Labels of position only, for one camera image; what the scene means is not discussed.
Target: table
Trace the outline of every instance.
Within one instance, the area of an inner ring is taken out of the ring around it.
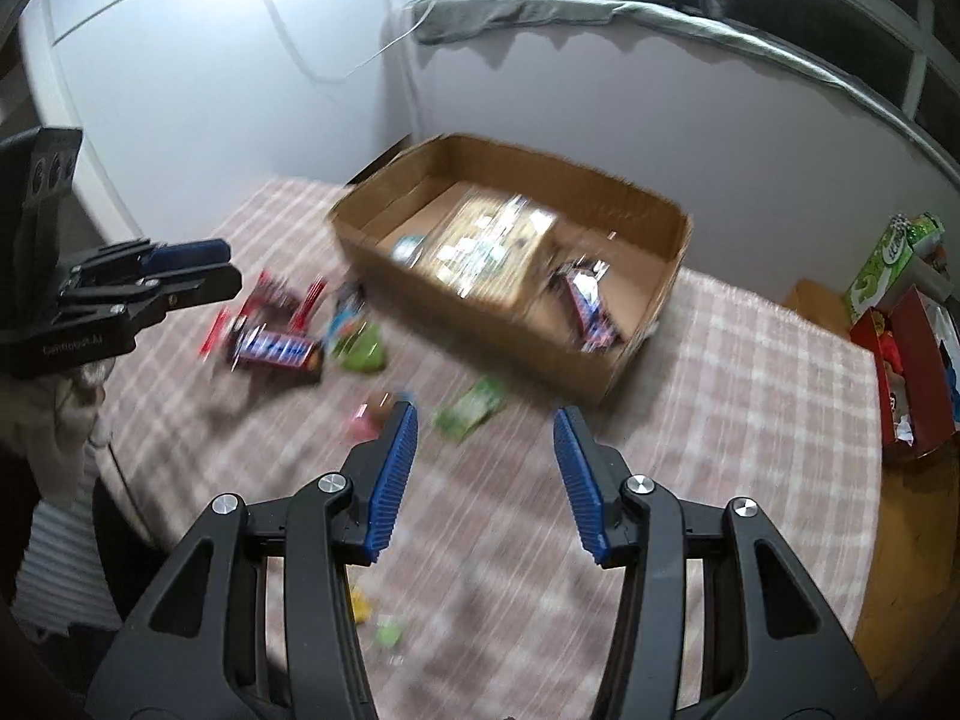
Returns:
[[[318,271],[336,279],[347,268],[325,214],[342,191],[277,180],[215,234],[232,242],[247,284],[262,268],[304,287]],[[248,503],[290,495],[342,464],[344,423],[371,389],[411,391],[421,438],[394,538],[378,565],[352,573],[378,611],[407,624],[401,658],[368,662],[380,716],[587,716],[620,572],[597,568],[577,538],[551,448],[559,399],[508,373],[507,408],[455,445],[431,415],[484,372],[456,338],[380,313],[390,355],[381,375],[330,365],[318,388],[279,391],[198,360],[216,312],[170,314],[107,382],[113,456],[99,465],[128,519],[169,548],[218,493]],[[611,403],[587,412],[598,440],[678,497],[760,502],[849,635],[877,526],[878,420],[866,352],[689,269]],[[703,633],[696,565],[689,573],[682,704],[697,698]],[[278,658],[281,591],[274,572]]]

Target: wall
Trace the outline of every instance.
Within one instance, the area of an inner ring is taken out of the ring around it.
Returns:
[[[347,181],[411,131],[389,0],[34,0],[45,124],[109,239],[208,232],[271,175]]]
[[[891,213],[933,210],[960,258],[960,196],[839,93],[636,25],[504,29],[417,46],[424,135],[524,143],[625,176],[693,215],[686,262],[774,300],[843,290]]]

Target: tablecloth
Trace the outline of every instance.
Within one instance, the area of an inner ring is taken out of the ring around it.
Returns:
[[[347,266],[325,215],[343,191],[277,180],[214,234],[232,243],[247,284],[264,268],[303,287],[318,274],[335,281]],[[290,495],[342,464],[344,423],[369,391],[409,391],[421,437],[392,543],[352,573],[378,613],[406,625],[398,656],[365,644],[380,717],[589,715],[621,574],[580,546],[552,452],[558,396],[494,367],[509,404],[458,445],[431,415],[487,370],[442,330],[376,310],[390,356],[382,374],[328,364],[320,386],[271,389],[199,361],[217,311],[170,314],[107,382],[113,451],[100,471],[128,519],[169,548],[218,493],[248,503]],[[622,386],[587,411],[598,440],[679,498],[755,498],[850,635],[877,526],[879,419],[862,349],[689,269]],[[703,633],[696,565],[690,577],[682,704],[697,698]],[[281,593],[272,573],[268,634],[279,659]]]

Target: green and white carton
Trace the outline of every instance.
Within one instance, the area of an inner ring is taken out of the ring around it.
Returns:
[[[933,214],[923,215],[923,221],[928,218],[943,231]],[[851,322],[857,322],[870,308],[889,312],[912,286],[939,303],[953,291],[953,285],[920,259],[910,244],[917,233],[917,225],[911,226],[903,215],[891,218],[874,252],[844,293],[843,302]]]

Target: metal bolt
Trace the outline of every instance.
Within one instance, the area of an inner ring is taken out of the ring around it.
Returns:
[[[317,487],[324,493],[339,493],[347,486],[347,480],[340,473],[329,473],[317,480]]]
[[[755,517],[759,508],[757,501],[752,498],[736,498],[733,501],[733,512],[741,517]]]
[[[649,476],[637,474],[627,479],[627,490],[634,495],[648,495],[656,488],[656,482]]]
[[[236,495],[224,493],[213,499],[213,511],[217,512],[217,514],[229,514],[233,512],[239,504],[240,501],[237,500]]]

